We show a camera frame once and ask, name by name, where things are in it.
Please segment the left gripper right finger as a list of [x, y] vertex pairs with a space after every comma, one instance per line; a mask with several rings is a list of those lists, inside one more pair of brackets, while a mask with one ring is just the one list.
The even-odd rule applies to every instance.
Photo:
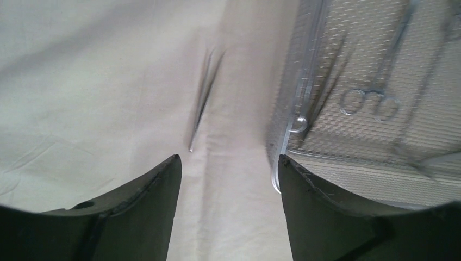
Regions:
[[281, 155], [293, 260], [460, 260], [460, 203], [412, 210], [354, 194]]

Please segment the beige wrapping cloth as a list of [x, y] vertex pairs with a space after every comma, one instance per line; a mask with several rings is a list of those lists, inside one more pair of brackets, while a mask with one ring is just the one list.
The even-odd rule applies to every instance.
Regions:
[[178, 154], [168, 260], [291, 260], [265, 144], [297, 6], [1, 1], [1, 204], [71, 208]]

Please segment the metal mesh instrument tray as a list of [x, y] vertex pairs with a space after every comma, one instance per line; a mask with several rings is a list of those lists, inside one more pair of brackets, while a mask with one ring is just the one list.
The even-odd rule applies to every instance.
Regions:
[[[409, 1], [300, 1], [266, 151], [273, 187], [286, 155], [360, 196], [410, 209], [460, 200], [460, 1], [419, 1], [385, 90], [401, 101], [390, 121], [373, 117], [378, 97], [344, 115], [349, 89], [370, 84]], [[312, 128], [308, 112], [341, 38], [335, 75]]]

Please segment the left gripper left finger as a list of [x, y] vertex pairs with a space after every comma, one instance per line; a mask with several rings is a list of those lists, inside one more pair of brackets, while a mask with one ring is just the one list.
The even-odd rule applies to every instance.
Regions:
[[71, 209], [1, 207], [1, 260], [166, 260], [182, 179], [175, 154]]

